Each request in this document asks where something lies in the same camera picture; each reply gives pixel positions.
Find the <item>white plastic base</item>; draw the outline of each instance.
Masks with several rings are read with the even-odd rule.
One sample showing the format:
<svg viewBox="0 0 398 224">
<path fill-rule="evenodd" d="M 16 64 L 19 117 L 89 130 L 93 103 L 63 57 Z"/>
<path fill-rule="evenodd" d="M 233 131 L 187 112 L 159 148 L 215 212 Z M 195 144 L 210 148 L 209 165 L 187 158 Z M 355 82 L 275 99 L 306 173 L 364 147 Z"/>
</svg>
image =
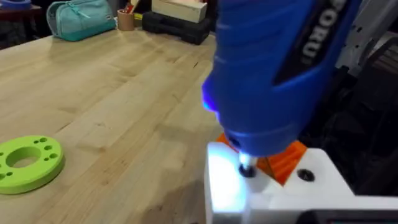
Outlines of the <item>white plastic base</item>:
<svg viewBox="0 0 398 224">
<path fill-rule="evenodd" d="M 308 149 L 281 186 L 258 170 L 254 178 L 238 171 L 238 154 L 227 145 L 211 142 L 207 148 L 205 200 L 207 224 L 295 223 L 311 209 L 398 210 L 398 198 L 356 197 L 321 149 Z M 300 179 L 307 169 L 315 180 Z"/>
</svg>

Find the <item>wooden workbench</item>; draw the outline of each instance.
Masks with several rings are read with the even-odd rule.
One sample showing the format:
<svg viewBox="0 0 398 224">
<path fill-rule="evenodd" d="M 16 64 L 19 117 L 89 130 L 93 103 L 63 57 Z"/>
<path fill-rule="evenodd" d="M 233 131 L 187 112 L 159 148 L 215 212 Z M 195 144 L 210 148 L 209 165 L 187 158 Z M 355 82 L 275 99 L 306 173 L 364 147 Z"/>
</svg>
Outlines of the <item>wooden workbench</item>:
<svg viewBox="0 0 398 224">
<path fill-rule="evenodd" d="M 0 142 L 42 134 L 66 165 L 0 195 L 0 224 L 205 223 L 203 169 L 221 133 L 201 105 L 215 38 L 143 31 L 52 37 L 0 51 Z"/>
</svg>

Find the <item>green 3d printed ring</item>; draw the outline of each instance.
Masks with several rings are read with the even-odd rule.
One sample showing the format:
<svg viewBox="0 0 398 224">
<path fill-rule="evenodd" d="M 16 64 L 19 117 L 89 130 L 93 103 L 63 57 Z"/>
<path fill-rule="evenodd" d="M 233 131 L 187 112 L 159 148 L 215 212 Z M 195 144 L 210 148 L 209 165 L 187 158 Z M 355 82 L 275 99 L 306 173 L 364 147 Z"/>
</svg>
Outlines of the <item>green 3d printed ring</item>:
<svg viewBox="0 0 398 224">
<path fill-rule="evenodd" d="M 37 160 L 14 167 L 23 159 Z M 0 144 L 0 194 L 19 194 L 41 187 L 54 179 L 64 164 L 61 145 L 46 136 L 25 136 Z"/>
</svg>

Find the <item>drill bit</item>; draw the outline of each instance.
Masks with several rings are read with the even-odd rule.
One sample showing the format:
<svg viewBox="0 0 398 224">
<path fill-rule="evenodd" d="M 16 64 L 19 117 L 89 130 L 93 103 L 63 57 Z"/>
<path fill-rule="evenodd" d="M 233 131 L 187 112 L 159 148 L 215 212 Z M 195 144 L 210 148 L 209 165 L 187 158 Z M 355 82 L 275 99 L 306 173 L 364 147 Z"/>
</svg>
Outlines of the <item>drill bit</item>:
<svg viewBox="0 0 398 224">
<path fill-rule="evenodd" d="M 257 158 L 245 154 L 243 152 L 239 153 L 239 172 L 244 177 L 254 177 L 256 174 L 256 162 Z"/>
</svg>

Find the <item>blue rotary tool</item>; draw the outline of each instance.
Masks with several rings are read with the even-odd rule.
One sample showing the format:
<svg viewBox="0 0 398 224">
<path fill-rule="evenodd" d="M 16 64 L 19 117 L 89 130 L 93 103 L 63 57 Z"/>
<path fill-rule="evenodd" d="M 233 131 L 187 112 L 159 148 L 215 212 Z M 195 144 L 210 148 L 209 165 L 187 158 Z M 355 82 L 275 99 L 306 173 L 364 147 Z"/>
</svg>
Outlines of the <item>blue rotary tool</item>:
<svg viewBox="0 0 398 224">
<path fill-rule="evenodd" d="M 282 152 L 308 123 L 361 1 L 218 1 L 203 102 L 250 173 L 256 157 Z"/>
</svg>

